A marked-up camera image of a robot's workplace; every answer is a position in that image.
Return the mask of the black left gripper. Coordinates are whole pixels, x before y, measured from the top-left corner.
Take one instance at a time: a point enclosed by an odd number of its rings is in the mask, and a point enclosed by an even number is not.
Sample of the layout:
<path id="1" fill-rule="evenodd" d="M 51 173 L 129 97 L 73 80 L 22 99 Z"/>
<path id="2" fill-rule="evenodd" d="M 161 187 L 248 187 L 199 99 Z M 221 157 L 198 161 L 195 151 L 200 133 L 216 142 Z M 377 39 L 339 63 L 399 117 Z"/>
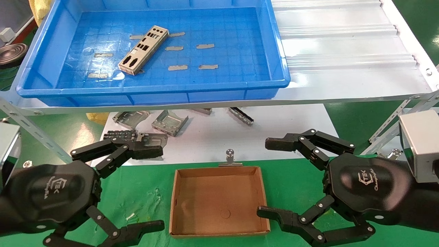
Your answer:
<path id="1" fill-rule="evenodd" d="M 98 247 L 131 247 L 143 235 L 163 231 L 163 220 L 116 226 L 96 206 L 102 192 L 97 172 L 82 161 L 43 164 L 13 172 L 7 182 L 7 235 L 56 229 L 46 247 L 91 247 L 65 238 L 89 218 L 107 234 Z"/>

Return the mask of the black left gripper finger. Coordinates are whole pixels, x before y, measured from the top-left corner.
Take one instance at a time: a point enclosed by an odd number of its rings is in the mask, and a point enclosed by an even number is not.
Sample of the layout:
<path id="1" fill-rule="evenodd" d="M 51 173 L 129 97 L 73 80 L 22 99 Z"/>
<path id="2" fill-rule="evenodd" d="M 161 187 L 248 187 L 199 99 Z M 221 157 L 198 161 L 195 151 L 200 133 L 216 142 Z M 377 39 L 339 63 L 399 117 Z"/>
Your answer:
<path id="1" fill-rule="evenodd" d="M 142 142 L 105 139 L 72 150 L 70 154 L 73 161 L 82 161 L 84 163 L 106 156 L 95 167 L 99 177 L 105 179 L 130 158 L 143 160 L 162 156 L 163 147 L 160 145 L 145 146 Z"/>

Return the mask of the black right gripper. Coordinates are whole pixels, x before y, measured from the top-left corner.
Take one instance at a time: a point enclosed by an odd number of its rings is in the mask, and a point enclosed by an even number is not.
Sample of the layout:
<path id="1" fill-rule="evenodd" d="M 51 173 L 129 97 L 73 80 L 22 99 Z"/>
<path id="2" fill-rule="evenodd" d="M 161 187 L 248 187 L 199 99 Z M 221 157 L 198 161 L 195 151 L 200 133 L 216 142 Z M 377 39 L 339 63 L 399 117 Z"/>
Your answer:
<path id="1" fill-rule="evenodd" d="M 326 170 L 326 195 L 305 213 L 259 206 L 257 215 L 275 220 L 281 231 L 301 236 L 312 247 L 332 247 L 367 240 L 375 228 L 365 220 L 383 225 L 402 221 L 404 199 L 412 184 L 406 165 L 387 158 L 352 155 L 355 145 L 327 133 L 309 129 L 267 138 L 267 150 L 296 152 L 318 170 Z M 321 150 L 338 155 L 330 161 Z M 322 232 L 313 223 L 330 208 L 355 226 Z"/>

